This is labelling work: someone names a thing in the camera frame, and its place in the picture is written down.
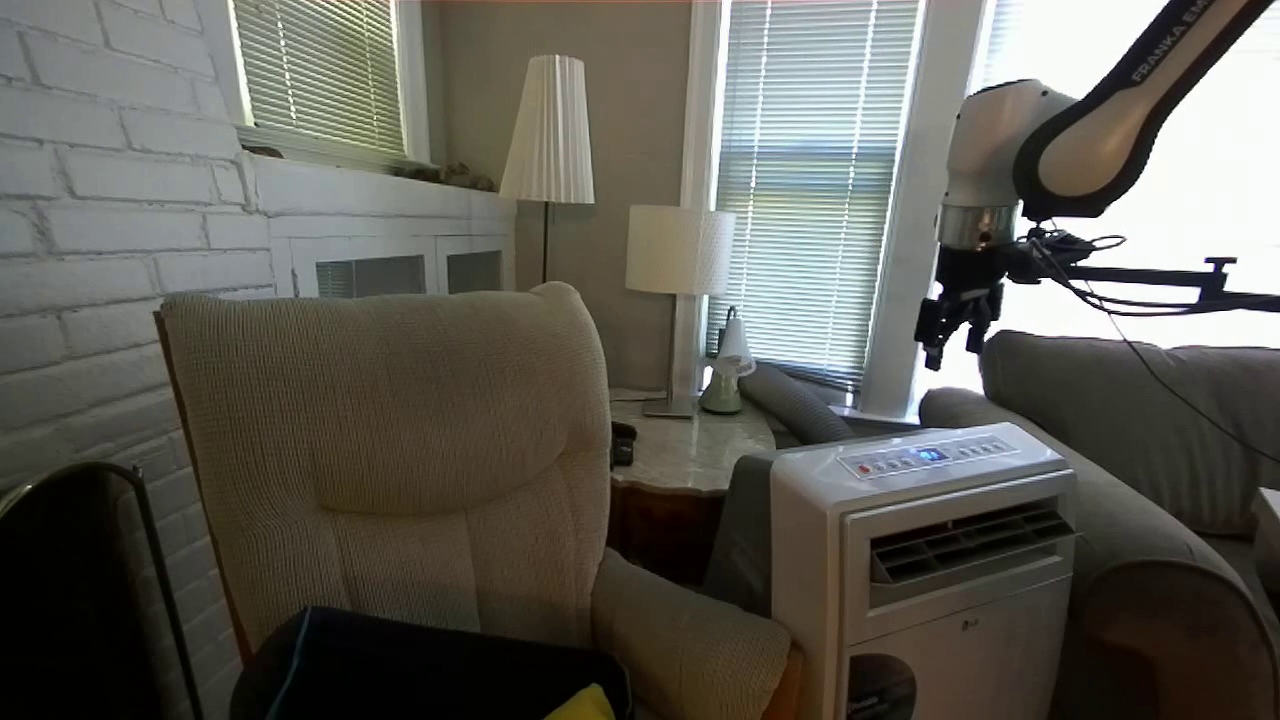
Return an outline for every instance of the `white brick wall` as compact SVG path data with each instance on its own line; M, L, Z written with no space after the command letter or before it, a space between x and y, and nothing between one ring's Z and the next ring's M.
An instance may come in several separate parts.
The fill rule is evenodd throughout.
M149 482L208 718L240 659L157 305L271 295L271 257L309 237L456 240L475 207L486 237L508 224L491 201L370 174L275 163L251 193L251 163L192 0L0 0L0 491L73 462Z

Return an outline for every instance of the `cable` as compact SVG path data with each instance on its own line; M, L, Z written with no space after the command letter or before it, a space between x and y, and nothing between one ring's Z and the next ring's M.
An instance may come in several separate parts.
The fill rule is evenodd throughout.
M1086 283L1077 287L1077 280L1066 280L1066 268L1063 268L1037 237L1029 237L1025 244L1048 265L1048 273L1053 273L1054 283L1063 283L1077 299L1082 299L1086 308L1096 308L1096 312L1106 317L1106 323L1116 327L1116 337L1122 341L1122 347L1140 362L1140 367L1142 367L1170 400L1178 400L1178 403L1183 403L1192 417L1199 417L1206 429L1215 429L1219 437L1227 437L1233 445L1238 445L1246 455L1266 462L1266 463L1280 467L1280 455L1271 455L1266 448L1256 448L1246 437L1233 433L1222 422L1215 422L1211 411L1203 411L1192 396L1183 396L1170 382L1165 382L1165 375L1146 366L1146 358L1130 343L1130 337L1118 327L1118 322L1116 322L1116 317L1199 317L1199 312L1211 312L1211 308L1116 312L1116 308L1106 308L1106 305L1146 305L1146 299L1106 299L1106 305L1096 305L1100 294L1092 294Z

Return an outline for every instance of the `recliner chair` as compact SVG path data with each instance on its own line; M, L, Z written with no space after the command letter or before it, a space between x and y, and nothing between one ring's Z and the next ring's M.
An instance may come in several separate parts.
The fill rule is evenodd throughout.
M608 382L568 283L157 312L240 647L298 610L598 647L640 718L786 718L778 624L608 538Z

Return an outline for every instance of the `side table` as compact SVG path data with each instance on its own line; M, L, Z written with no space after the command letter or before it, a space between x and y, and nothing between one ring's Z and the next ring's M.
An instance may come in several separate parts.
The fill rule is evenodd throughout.
M640 400L613 394L613 422L636 429L636 462L613 467L608 543L674 584L699 584L732 463L773 455L773 429L753 403L741 417L648 422Z

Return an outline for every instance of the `window blinds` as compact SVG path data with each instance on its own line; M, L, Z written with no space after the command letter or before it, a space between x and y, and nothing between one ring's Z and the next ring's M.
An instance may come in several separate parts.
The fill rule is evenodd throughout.
M387 0L235 0L251 128L402 155Z
M976 90L1037 75L1082 98L1146 30L1165 0L992 0ZM1061 220L1081 237L1118 233L1118 254L1086 265L1203 268L1203 257L1238 257L1227 287L1280 294L1280 233L1271 220L1280 162L1280 109L1260 98L1280 82L1280 11L1263 11L1227 55L1183 98L1158 128L1137 188L1100 220ZM1096 283L1130 299L1192 299L1140 283ZM1003 327L1122 337L1156 343L1280 343L1271 312L1215 312L1176 322L1106 322L1061 287L1013 283Z
M765 362L856 373L900 155L919 0L737 0L718 207L732 294Z

